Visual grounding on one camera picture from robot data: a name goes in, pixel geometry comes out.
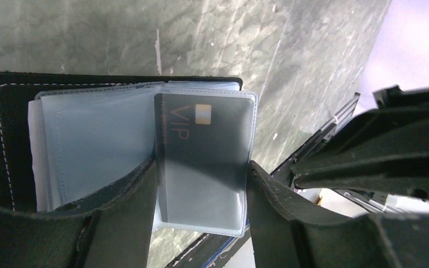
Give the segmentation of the black leather card holder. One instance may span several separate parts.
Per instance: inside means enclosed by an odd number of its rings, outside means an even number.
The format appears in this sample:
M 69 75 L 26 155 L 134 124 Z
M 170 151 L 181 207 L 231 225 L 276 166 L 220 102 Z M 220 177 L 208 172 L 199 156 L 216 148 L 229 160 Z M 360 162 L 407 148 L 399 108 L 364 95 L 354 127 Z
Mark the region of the black leather card holder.
M 240 237 L 245 232 L 246 188 L 243 223 L 235 231 L 162 220 L 154 98 L 170 92 L 239 92 L 255 97 L 256 117 L 257 95 L 242 92 L 241 87 L 240 78 L 230 77 L 0 72 L 0 206 L 18 212 L 53 212 L 154 158 L 153 230 L 171 227 Z

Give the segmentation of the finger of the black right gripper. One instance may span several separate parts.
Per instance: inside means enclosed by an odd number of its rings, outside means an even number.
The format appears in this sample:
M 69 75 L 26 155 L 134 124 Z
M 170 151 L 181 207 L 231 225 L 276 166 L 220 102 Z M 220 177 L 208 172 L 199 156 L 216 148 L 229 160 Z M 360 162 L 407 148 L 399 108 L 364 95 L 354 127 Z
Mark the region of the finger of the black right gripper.
M 292 166 L 297 189 L 380 192 L 429 200 L 429 88 L 374 93 L 319 152 Z

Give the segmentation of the black VIP card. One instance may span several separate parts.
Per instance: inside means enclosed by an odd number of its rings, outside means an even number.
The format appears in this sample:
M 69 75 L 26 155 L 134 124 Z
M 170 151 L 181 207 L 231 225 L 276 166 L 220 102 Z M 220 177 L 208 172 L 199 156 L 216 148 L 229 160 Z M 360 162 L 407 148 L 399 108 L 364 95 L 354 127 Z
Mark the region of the black VIP card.
M 240 229 L 255 97 L 158 93 L 154 106 L 162 220 Z

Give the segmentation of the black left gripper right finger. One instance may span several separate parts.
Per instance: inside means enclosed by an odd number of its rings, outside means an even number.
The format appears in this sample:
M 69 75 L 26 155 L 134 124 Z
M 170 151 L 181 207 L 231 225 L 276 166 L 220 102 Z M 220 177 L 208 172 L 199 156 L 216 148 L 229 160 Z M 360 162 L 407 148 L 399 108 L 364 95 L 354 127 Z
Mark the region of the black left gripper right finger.
M 250 161 L 247 180 L 259 168 Z M 429 267 L 429 214 L 368 213 L 351 218 L 310 201 L 294 203 L 298 267 Z M 256 267 L 288 267 L 287 260 L 254 254 Z

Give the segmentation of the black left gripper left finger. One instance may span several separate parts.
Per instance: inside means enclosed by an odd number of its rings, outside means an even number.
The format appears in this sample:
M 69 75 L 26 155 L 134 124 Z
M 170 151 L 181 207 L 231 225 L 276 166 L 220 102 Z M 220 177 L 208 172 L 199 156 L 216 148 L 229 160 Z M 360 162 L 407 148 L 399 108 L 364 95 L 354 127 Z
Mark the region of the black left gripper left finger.
M 156 192 L 150 159 L 53 212 L 0 207 L 0 267 L 145 267 Z

